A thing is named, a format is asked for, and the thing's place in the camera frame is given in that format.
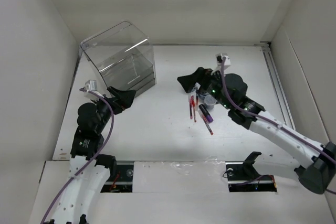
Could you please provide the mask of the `small dark glitter jar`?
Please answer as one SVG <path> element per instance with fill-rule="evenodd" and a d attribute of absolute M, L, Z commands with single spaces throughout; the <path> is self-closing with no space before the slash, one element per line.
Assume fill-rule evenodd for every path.
<path fill-rule="evenodd" d="M 205 98 L 204 98 L 204 106 L 208 109 L 208 110 L 212 110 L 215 105 L 216 105 L 217 101 L 215 98 L 213 98 L 210 94 L 208 94 Z"/>

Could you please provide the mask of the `clear acrylic drawer organizer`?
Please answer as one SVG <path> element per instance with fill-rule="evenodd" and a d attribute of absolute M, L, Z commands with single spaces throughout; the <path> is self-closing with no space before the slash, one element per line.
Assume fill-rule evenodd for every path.
<path fill-rule="evenodd" d="M 83 40 L 80 51 L 105 87 L 135 90 L 139 96 L 156 84 L 153 45 L 130 21 Z"/>

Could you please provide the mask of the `blue slime jar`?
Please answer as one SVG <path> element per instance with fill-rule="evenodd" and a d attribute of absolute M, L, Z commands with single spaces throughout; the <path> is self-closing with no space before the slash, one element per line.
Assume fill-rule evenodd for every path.
<path fill-rule="evenodd" d="M 200 90 L 196 91 L 196 96 L 199 100 L 201 100 L 202 102 L 204 101 L 205 97 L 208 95 L 207 92 L 201 92 Z"/>

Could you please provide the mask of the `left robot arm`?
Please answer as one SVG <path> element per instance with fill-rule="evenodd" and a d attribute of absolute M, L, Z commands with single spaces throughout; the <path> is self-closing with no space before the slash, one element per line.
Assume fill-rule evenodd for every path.
<path fill-rule="evenodd" d="M 96 97 L 82 104 L 70 150 L 68 180 L 54 197 L 41 223 L 89 223 L 98 196 L 108 180 L 117 175 L 115 156 L 103 154 L 114 117 L 131 107 L 136 91 L 108 87 L 111 97 L 80 88 Z"/>

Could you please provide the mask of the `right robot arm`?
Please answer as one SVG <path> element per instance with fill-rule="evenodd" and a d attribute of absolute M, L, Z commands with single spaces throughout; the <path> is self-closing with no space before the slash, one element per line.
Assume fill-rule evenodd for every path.
<path fill-rule="evenodd" d="M 315 194 L 324 194 L 335 176 L 335 144 L 323 145 L 282 124 L 266 109 L 250 99 L 242 77 L 203 67 L 177 81 L 186 93 L 199 90 L 209 94 L 228 111 L 233 122 L 274 143 L 292 158 L 284 164 L 262 159 L 251 152 L 243 161 L 227 164 L 225 175 L 233 185 L 230 191 L 245 191 L 273 175 L 298 181 Z"/>

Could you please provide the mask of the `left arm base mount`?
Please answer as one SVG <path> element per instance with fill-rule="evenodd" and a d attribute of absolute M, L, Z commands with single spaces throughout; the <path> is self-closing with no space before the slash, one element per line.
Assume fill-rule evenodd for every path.
<path fill-rule="evenodd" d="M 134 162 L 117 162 L 115 174 L 101 189 L 102 193 L 131 193 L 133 190 Z"/>

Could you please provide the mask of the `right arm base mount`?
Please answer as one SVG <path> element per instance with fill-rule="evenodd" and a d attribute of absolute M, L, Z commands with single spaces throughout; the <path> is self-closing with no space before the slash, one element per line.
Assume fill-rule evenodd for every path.
<path fill-rule="evenodd" d="M 222 177 L 227 180 L 230 193 L 277 192 L 273 175 L 261 175 L 253 167 L 261 152 L 251 152 L 243 161 L 225 162 Z"/>

